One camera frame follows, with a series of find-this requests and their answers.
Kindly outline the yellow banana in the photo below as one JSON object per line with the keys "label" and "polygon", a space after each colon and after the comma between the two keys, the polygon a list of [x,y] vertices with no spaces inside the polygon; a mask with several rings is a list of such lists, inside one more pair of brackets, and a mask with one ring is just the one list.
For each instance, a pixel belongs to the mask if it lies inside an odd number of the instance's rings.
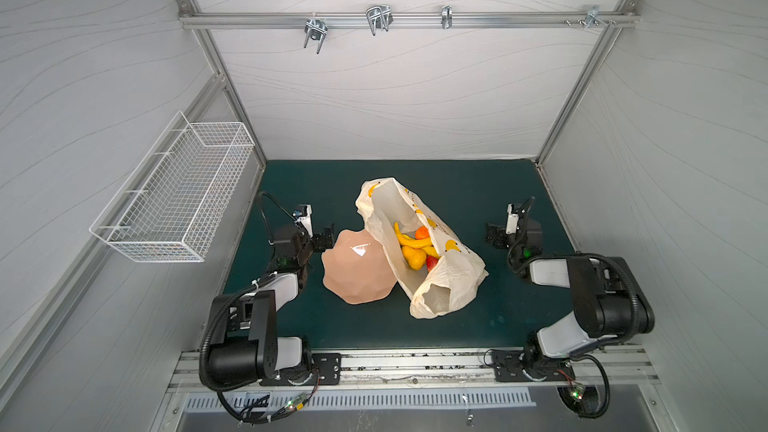
{"label": "yellow banana", "polygon": [[424,251],[424,252],[425,252],[425,253],[426,253],[428,256],[437,257],[438,259],[440,258],[440,254],[438,253],[438,251],[436,250],[436,248],[435,248],[435,247],[433,247],[433,246],[426,246],[426,247],[423,247],[423,248],[422,248],[422,250],[423,250],[423,251]]}
{"label": "yellow banana", "polygon": [[423,238],[423,239],[415,239],[403,234],[401,232],[400,224],[398,222],[394,223],[394,232],[401,246],[408,246],[414,249],[424,249],[426,247],[433,246],[430,236],[427,236],[426,238]]}

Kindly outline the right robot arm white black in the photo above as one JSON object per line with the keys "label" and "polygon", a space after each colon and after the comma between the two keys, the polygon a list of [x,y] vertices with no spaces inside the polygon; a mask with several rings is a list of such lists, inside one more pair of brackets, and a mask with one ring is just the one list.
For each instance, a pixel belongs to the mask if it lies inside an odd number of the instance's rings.
{"label": "right robot arm white black", "polygon": [[507,252],[516,276],[536,286],[564,289],[571,299],[571,311],[533,332],[520,352],[502,356],[495,350],[495,368],[544,381],[572,359],[654,329],[654,311],[623,258],[587,252],[546,256],[541,236],[538,223],[528,224],[517,213],[505,225],[485,225],[485,240]]}

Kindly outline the yellow mango fruit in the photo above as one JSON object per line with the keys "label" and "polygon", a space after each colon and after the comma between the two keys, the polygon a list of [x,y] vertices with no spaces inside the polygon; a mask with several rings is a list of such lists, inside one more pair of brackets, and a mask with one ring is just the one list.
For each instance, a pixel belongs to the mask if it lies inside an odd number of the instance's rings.
{"label": "yellow mango fruit", "polygon": [[404,245],[401,252],[410,269],[419,271],[426,265],[427,254],[423,249]]}

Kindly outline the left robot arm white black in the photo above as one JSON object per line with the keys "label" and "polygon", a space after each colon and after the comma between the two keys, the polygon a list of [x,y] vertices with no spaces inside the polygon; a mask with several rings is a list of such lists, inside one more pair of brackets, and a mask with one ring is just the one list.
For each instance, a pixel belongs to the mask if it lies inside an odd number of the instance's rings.
{"label": "left robot arm white black", "polygon": [[199,352],[199,377],[215,392],[263,381],[303,385],[312,378],[306,338],[280,337],[277,312],[304,290],[310,259],[335,245],[333,226],[312,234],[303,225],[279,229],[266,272],[243,290],[214,298]]}

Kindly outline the cream banana print plastic bag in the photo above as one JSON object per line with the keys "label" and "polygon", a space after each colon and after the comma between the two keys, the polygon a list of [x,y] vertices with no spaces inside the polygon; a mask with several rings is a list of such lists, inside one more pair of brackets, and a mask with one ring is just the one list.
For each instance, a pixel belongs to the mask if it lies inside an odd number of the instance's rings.
{"label": "cream banana print plastic bag", "polygon": [[382,245],[410,300],[410,315],[434,319],[458,311],[488,276],[480,256],[395,178],[363,183],[356,200],[364,229]]}

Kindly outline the orange fruit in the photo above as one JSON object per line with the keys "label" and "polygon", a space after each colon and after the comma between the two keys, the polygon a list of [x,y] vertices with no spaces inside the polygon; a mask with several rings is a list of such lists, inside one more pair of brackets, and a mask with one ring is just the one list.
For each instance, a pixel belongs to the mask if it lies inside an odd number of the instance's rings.
{"label": "orange fruit", "polygon": [[425,226],[420,227],[414,233],[414,238],[417,240],[428,239],[430,237],[429,229]]}

